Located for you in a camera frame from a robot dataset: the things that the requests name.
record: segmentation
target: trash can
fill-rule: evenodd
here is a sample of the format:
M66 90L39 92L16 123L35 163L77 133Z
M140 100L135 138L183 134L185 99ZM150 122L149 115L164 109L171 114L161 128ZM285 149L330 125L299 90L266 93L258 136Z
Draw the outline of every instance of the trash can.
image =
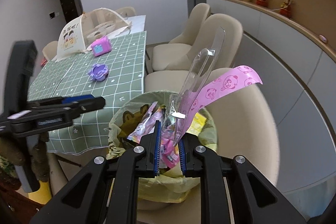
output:
M127 147L120 141L120 135L124 132L132 132L139 124L148 106L153 102L160 105L169 105L171 91L147 92L134 97L124 104L113 116L109 124L109 154L107 159L120 156ZM199 111L207 118L206 124L198 135L202 145L217 150L217 132L214 121L209 112L203 108ZM186 178L182 175L180 165L161 173L159 176L139 178L138 198L152 202L180 203L184 201L190 190L200 183L199 178Z

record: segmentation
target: door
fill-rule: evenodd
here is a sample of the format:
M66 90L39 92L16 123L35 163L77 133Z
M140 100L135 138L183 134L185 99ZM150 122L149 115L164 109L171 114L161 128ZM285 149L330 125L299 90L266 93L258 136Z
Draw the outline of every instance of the door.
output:
M60 0L66 22L78 17L75 0Z

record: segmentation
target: cabinet door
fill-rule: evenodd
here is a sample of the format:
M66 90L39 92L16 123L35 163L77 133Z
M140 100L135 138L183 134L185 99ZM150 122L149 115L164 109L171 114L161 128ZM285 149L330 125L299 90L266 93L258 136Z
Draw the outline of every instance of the cabinet door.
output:
M225 14L225 0L207 0L213 14Z
M333 128L336 128L336 64L325 52L322 53L308 87L321 104Z
M336 172L336 150L329 129L306 92L278 125L280 171L277 188L311 187Z
M227 1L225 4L225 14L239 20L244 31L253 37L258 36L260 13L258 10L234 2Z
M258 86L279 124L303 92L302 86L278 60L246 35L235 60L235 66L239 65L247 65L259 74L263 85Z
M307 83L322 50L294 28L261 13L258 40L275 52Z

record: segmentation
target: metal screw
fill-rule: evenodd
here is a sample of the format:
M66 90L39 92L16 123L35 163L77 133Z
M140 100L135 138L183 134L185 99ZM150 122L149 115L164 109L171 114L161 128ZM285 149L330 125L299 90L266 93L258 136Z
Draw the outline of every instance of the metal screw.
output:
M239 164L243 164L245 162L245 158L243 156L237 156L236 162L238 162Z
M142 146L136 146L133 148L135 153L142 153L145 149Z
M199 153L203 153L205 152L206 148L203 146L203 145L199 145L197 146L196 148L196 151L199 152Z
M102 164L104 162L104 158L99 156L99 157L96 157L93 161L95 164Z

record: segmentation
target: purple toy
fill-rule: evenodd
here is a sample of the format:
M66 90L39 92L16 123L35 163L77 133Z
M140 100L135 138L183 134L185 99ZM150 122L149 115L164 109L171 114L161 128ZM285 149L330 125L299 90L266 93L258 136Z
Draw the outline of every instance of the purple toy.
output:
M112 50L110 40L107 36L97 39L91 44L91 49L95 57L110 52Z
M92 81L101 82L104 81L106 76L109 74L109 69L107 68L107 65L94 64L87 74L91 76Z

